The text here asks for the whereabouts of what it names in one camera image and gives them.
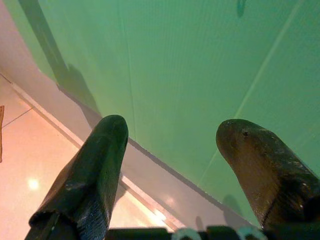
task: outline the green panel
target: green panel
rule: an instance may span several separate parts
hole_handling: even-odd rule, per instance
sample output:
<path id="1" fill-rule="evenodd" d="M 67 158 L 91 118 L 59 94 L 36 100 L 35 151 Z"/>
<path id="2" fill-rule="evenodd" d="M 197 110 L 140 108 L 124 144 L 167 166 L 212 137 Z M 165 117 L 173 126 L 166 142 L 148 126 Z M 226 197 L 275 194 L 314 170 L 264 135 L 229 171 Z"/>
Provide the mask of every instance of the green panel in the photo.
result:
<path id="1" fill-rule="evenodd" d="M 320 174 L 317 0 L 4 1 L 44 73 L 251 222 L 223 120 L 278 133 Z"/>

